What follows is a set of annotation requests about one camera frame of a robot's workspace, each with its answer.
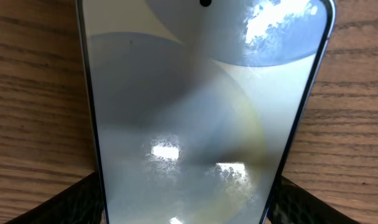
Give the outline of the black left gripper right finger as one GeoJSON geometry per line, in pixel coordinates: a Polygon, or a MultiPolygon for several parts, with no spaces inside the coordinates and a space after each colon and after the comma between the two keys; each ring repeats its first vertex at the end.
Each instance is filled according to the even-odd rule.
{"type": "Polygon", "coordinates": [[[271,224],[359,224],[284,176],[274,185],[267,218],[271,224]]]}

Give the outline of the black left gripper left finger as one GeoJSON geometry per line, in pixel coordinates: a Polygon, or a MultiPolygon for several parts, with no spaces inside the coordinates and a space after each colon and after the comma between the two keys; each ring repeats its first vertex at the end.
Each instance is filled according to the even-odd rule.
{"type": "Polygon", "coordinates": [[[99,174],[94,172],[6,224],[100,224],[103,209],[99,174]]]}

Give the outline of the Samsung Galaxy smartphone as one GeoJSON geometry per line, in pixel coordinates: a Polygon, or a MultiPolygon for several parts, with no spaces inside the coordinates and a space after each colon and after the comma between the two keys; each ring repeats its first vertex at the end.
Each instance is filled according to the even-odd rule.
{"type": "Polygon", "coordinates": [[[264,223],[334,2],[76,8],[106,222],[264,223]]]}

